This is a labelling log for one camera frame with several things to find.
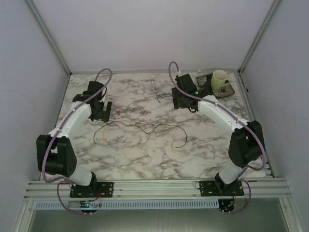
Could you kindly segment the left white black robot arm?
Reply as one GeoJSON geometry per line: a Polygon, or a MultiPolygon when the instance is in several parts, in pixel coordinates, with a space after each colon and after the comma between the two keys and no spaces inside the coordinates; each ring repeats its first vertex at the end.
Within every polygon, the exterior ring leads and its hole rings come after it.
{"type": "Polygon", "coordinates": [[[37,162],[44,178],[46,174],[60,175],[78,186],[92,185],[94,174],[77,164],[72,143],[87,119],[109,122],[112,103],[105,102],[106,92],[102,83],[90,81],[87,90],[73,98],[62,121],[47,135],[39,135],[37,162]]]}

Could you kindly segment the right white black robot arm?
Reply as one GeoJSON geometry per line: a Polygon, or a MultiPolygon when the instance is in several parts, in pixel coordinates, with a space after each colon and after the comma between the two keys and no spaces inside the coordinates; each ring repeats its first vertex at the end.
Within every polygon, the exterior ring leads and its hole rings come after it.
{"type": "Polygon", "coordinates": [[[187,108],[192,113],[200,112],[227,132],[230,140],[229,160],[215,176],[213,192],[221,196],[232,195],[233,191],[239,191],[237,178],[249,163],[266,157],[260,123],[246,121],[223,106],[215,96],[202,93],[189,74],[177,76],[173,83],[175,109],[187,108]]]}

